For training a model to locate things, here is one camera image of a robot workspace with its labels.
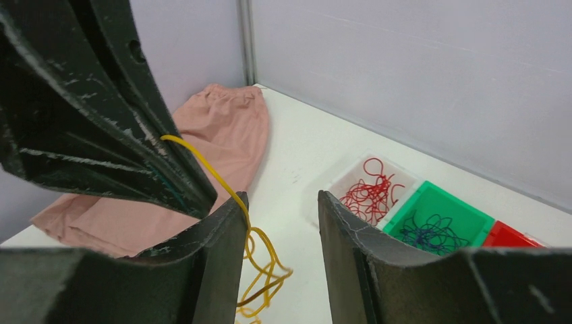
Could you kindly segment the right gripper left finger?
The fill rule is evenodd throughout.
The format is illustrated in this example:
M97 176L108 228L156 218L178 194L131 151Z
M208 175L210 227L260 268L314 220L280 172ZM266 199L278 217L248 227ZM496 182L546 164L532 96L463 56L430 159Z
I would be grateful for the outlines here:
M246 224L233 199L134 258L2 248L2 323L233 323Z

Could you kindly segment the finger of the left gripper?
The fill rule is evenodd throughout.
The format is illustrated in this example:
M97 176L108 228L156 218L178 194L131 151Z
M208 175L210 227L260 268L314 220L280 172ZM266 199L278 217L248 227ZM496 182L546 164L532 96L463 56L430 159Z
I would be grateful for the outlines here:
M69 4L113 92L126 105L119 120L134 129L122 129L123 135L134 141L131 148L156 181L148 201L176 211L210 210L217 194L197 160L182 146L161 138L179 132L148 66L130 2Z
M123 135L122 129L134 129L119 120L125 106L73 9L1 10L1 166L7 173L56 192L164 207L148 201L156 181ZM177 212L202 219L210 210Z

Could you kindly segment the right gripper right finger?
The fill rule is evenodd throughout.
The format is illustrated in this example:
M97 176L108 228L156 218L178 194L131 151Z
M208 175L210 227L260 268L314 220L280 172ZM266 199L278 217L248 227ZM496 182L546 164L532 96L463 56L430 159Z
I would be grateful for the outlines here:
M570 323L571 250L436 256L358 219L330 192L318 218L334 323Z

